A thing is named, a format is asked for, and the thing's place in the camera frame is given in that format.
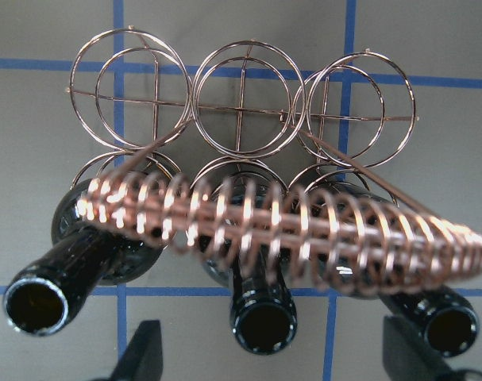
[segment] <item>black object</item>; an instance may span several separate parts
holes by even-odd
[[[51,335],[80,311],[121,245],[108,233],[84,226],[20,271],[8,286],[3,305],[16,329]]]
[[[81,221],[76,203],[89,182],[74,187],[57,206],[53,248],[20,271],[7,287],[3,306],[15,329],[34,336],[56,333],[75,318],[100,281],[117,284],[135,279],[160,256],[162,249]]]
[[[257,355],[280,351],[291,343],[297,331],[297,311],[280,266],[273,284],[267,282],[265,268],[261,249],[249,275],[241,274],[238,259],[230,272],[232,332],[242,348]]]
[[[384,368],[392,381],[482,381],[482,372],[453,371],[409,321],[384,318]]]
[[[444,357],[467,351],[479,333],[479,318],[470,302],[447,286],[379,296],[392,313],[411,321],[419,336]]]
[[[237,177],[231,202],[242,205],[245,182],[250,176]],[[264,201],[267,187],[256,184],[255,205]],[[201,236],[200,249],[205,252],[210,237]],[[226,241],[222,251],[229,251],[231,242]],[[288,346],[297,331],[297,311],[291,292],[288,290],[282,272],[288,253],[280,253],[274,283],[266,280],[266,258],[268,248],[261,246],[256,264],[249,274],[243,274],[239,259],[229,269],[221,269],[215,260],[207,260],[203,267],[216,282],[232,291],[230,326],[237,342],[243,349],[257,355],[271,355]]]
[[[159,381],[162,374],[161,324],[146,320],[139,324],[110,378],[95,381]]]

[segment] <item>blue grid line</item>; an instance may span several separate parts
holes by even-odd
[[[331,292],[329,296],[329,308],[327,309],[326,346],[323,361],[323,381],[330,381],[333,376],[334,357],[334,334],[336,330],[337,292]]]
[[[353,52],[355,41],[355,16],[357,1],[347,0],[345,11],[345,44],[343,53],[345,55]],[[352,74],[350,71],[343,71],[343,84],[341,85],[341,105],[340,115],[350,115],[350,102],[352,98]],[[337,147],[340,151],[347,153],[349,145],[349,121],[340,120],[339,137]],[[326,343],[323,359],[323,381],[330,381],[333,374],[333,357],[334,357],[334,334],[336,330],[336,301],[337,293],[331,293],[329,296],[329,308],[327,310],[326,323]]]
[[[345,46],[343,54],[353,53],[355,40],[355,13],[357,8],[356,0],[347,0],[345,16]],[[350,102],[352,98],[352,73],[343,73],[343,84],[341,85],[341,115],[350,115]],[[348,151],[349,144],[349,121],[341,120],[339,123],[338,148],[342,152]]]
[[[0,295],[3,295],[6,286],[0,286]],[[482,298],[481,288],[455,288],[458,294],[466,298]],[[349,298],[348,295],[339,294],[335,290],[325,292],[314,288],[294,288],[291,293],[295,297],[327,298],[335,295],[337,298]],[[125,287],[126,296],[230,296],[228,289],[223,287]],[[91,295],[117,296],[116,287],[96,287]]]
[[[114,28],[122,28],[124,26],[124,1],[113,0],[114,7]],[[120,52],[124,49],[124,35],[118,33],[114,35],[114,52]],[[121,57],[118,65],[114,68],[114,96],[124,97],[124,72],[119,71],[118,67],[122,67],[124,58]],[[114,130],[123,136],[124,135],[124,102],[114,103]],[[124,353],[128,340],[128,318],[127,318],[127,299],[126,299],[126,285],[117,285],[117,344],[118,356],[121,358]]]
[[[3,70],[37,70],[37,71],[70,71],[72,61],[66,60],[26,60],[18,58],[0,58],[0,69]],[[103,62],[82,61],[78,67],[78,72],[99,72]],[[187,65],[186,70],[189,75],[194,75],[198,70],[196,65]],[[144,74],[151,73],[154,67],[145,63],[121,63],[116,61],[108,68],[108,72]],[[161,74],[180,75],[180,69],[175,65],[164,65],[160,67]],[[297,76],[292,70],[281,70],[285,79],[296,80]],[[303,78],[313,74],[313,71],[301,71]],[[251,68],[247,69],[248,78],[252,79],[277,79],[276,75],[268,69]],[[349,73],[352,83],[368,83],[368,80],[356,73]],[[379,84],[384,85],[403,85],[403,80],[399,75],[389,74],[370,74]],[[241,69],[235,67],[220,67],[211,76],[224,78],[238,78],[241,76]],[[343,74],[333,73],[330,76],[331,82],[341,82]],[[426,75],[409,75],[412,86],[426,87],[450,87],[458,89],[482,90],[482,79],[475,78],[454,78],[454,77],[433,77]]]

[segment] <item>black bottle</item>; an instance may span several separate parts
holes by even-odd
[[[245,181],[249,180],[246,177],[237,178],[233,185],[231,201],[234,205],[243,203]],[[256,185],[257,206],[261,205],[266,190],[266,187]],[[209,243],[209,237],[200,237],[203,251]],[[228,251],[229,245],[230,242],[225,243],[225,251]],[[243,273],[238,258],[224,271],[215,260],[208,260],[203,264],[207,273],[216,282],[232,291],[232,333],[243,349],[257,355],[279,352],[292,342],[297,331],[295,304],[282,273],[287,253],[281,253],[281,261],[276,269],[276,280],[269,283],[266,280],[267,252],[267,247],[260,247],[256,264],[249,274]]]
[[[34,336],[56,333],[75,318],[98,283],[135,279],[163,250],[83,222],[76,203],[89,182],[64,195],[52,220],[54,246],[21,270],[6,289],[3,307],[16,330]]]
[[[344,192],[356,198],[389,202],[363,187],[341,179],[332,179],[319,183],[318,186],[333,194]],[[351,271],[342,271],[341,277],[348,278],[351,274]],[[378,297],[392,313],[406,318],[418,335],[443,357],[466,352],[479,333],[479,318],[470,302],[447,286],[415,294],[401,292],[394,295],[379,294]]]

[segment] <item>bottle mouth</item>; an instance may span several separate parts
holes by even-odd
[[[457,356],[476,339],[478,321],[469,309],[453,307],[440,311],[427,326],[424,339],[444,357]]]
[[[33,336],[48,336],[62,329],[69,311],[62,290],[37,277],[13,283],[5,292],[3,304],[9,324]]]
[[[270,355],[291,343],[297,329],[295,315],[276,302],[246,306],[233,324],[241,346],[257,355]]]

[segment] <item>wire coil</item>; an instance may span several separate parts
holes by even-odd
[[[306,194],[301,187],[285,196],[274,184],[257,208],[255,183],[248,182],[243,204],[235,206],[229,203],[229,180],[212,202],[206,181],[190,190],[182,175],[167,185],[158,174],[120,174],[113,171],[92,180],[79,203],[85,219],[155,246],[171,243],[178,231],[187,233],[187,248],[198,248],[199,237],[208,236],[214,250],[206,250],[207,255],[221,252],[230,240],[245,271],[253,265],[258,248],[267,245],[269,278],[281,248],[291,251],[293,280],[303,277],[309,263],[318,289],[331,286],[344,294],[411,293],[482,271],[481,235],[390,203],[324,190]],[[294,210],[296,202],[299,207]],[[323,206],[317,210],[311,205]],[[319,258],[325,259],[325,271],[318,266]],[[222,260],[228,265],[233,257]],[[340,264],[353,269],[347,283],[338,276]]]

